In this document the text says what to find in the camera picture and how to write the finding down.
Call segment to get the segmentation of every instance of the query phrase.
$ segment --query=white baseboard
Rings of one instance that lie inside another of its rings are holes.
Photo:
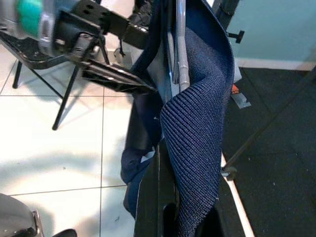
[[[266,59],[237,58],[239,67],[242,68],[268,68],[284,70],[311,71],[316,62],[280,61]]]

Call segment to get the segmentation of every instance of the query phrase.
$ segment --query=white tile floor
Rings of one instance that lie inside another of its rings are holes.
[[[2,45],[0,61],[0,193],[37,208],[46,237],[133,236],[119,175],[132,97],[78,79],[53,131],[60,99],[26,68],[13,89],[17,63]],[[73,68],[40,74],[63,94]]]

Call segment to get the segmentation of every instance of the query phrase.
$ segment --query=robotic arm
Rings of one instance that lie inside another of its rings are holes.
[[[91,59],[95,46],[104,47],[103,35],[107,33],[140,49],[148,36],[145,28],[91,0],[0,0],[0,32],[35,39],[43,54],[64,55],[92,82],[129,93],[155,91],[150,82],[125,68]]]

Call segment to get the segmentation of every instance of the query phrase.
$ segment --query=black floor mat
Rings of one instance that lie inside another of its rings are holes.
[[[242,69],[237,83],[252,106],[231,101],[227,159],[275,112],[306,72]],[[316,236],[316,83],[271,124],[235,163],[236,185],[257,237]]]

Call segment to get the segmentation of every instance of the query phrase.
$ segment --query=light blue wall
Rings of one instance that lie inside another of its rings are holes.
[[[316,0],[241,0],[228,32],[236,57],[316,62]]]

